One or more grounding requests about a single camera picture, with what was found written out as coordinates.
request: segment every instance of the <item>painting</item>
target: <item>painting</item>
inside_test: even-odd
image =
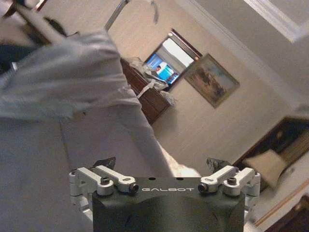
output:
[[[239,87],[239,82],[210,54],[194,62],[184,73],[184,78],[214,108]]]

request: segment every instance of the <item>white cloth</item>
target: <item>white cloth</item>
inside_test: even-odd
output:
[[[18,65],[0,97],[31,111],[0,118],[0,231],[84,231],[68,173],[98,159],[116,156],[126,175],[172,176],[106,32],[66,39]],[[51,101],[65,113],[46,108]],[[81,109],[83,119],[63,120]]]

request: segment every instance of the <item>wooden dresser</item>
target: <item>wooden dresser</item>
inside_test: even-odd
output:
[[[127,61],[121,59],[121,64],[128,83],[131,85],[136,95],[138,95],[148,83],[144,80],[142,74],[132,68]],[[154,88],[147,90],[139,100],[141,103],[141,110],[145,114],[149,124],[153,124],[170,106],[165,98]]]

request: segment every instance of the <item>bolt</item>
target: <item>bolt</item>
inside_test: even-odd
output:
[[[136,193],[139,190],[139,186],[137,184],[130,184],[129,186],[129,192],[130,193]]]
[[[227,183],[230,185],[236,185],[237,181],[235,177],[230,177],[227,179]]]
[[[107,184],[109,184],[109,182],[110,182],[110,179],[108,177],[106,177],[106,176],[101,177],[101,184],[102,185],[107,185]]]
[[[208,192],[208,186],[205,183],[200,183],[198,185],[198,191],[200,193],[206,193],[206,192]]]

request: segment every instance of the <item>bedroom wall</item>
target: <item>bedroom wall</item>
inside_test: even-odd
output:
[[[41,13],[57,19],[69,33],[86,32],[102,28],[119,2],[49,0]],[[122,56],[145,60],[174,28],[202,54],[210,53],[240,82],[240,87],[214,109],[182,79],[170,91],[177,99],[176,108],[169,108],[153,124],[159,142],[178,162],[207,174],[205,157],[234,162],[290,108],[174,0],[156,2],[160,13],[157,25],[152,23],[153,8],[136,0],[111,27],[110,35]]]

